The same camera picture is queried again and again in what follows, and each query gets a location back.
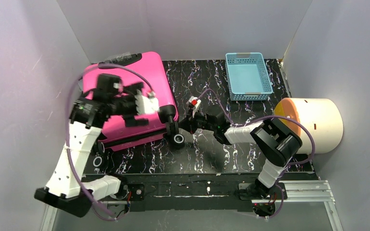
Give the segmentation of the pink hard-shell suitcase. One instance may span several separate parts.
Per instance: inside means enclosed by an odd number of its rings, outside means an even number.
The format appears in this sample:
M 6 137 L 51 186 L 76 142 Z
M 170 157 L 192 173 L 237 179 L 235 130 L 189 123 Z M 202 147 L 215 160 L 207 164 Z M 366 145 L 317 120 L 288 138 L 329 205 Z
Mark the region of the pink hard-shell suitcase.
M 161 139 L 183 147 L 176 99 L 158 53 L 92 64 L 82 77 L 82 88 L 78 110 L 87 125 L 101 127 L 92 149 L 95 167 L 105 166 L 115 151 Z

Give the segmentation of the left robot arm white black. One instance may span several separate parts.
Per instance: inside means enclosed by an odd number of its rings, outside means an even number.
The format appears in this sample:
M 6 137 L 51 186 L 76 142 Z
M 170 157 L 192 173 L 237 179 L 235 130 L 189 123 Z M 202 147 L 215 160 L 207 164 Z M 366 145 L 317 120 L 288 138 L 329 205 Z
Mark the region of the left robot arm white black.
M 96 87 L 74 102 L 66 118 L 66 141 L 56 168 L 46 185 L 36 189 L 35 199 L 79 218 L 93 205 L 113 215 L 99 200 L 117 194 L 122 177 L 106 175 L 85 183 L 81 178 L 93 148 L 102 147 L 97 139 L 111 116 L 121 116 L 126 126 L 137 127 L 146 126 L 148 120 L 135 116 L 158 111 L 155 93 L 150 91 L 145 96 L 143 87 L 142 82 L 123 87 L 121 78 L 111 74 L 98 76 Z

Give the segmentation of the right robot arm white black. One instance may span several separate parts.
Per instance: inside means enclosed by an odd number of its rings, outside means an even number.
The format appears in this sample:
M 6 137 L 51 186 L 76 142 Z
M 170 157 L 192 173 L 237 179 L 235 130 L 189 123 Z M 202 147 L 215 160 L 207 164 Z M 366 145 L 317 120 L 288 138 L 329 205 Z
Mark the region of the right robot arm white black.
M 225 145 L 257 144 L 266 161 L 251 187 L 251 192 L 262 196 L 275 185 L 281 172 L 303 144 L 295 132 L 274 116 L 267 116 L 261 122 L 237 126 L 231 124 L 222 113 L 203 115 L 196 112 L 181 120 L 179 127 L 189 133 L 194 133 L 197 129 L 212 131 L 216 140 Z

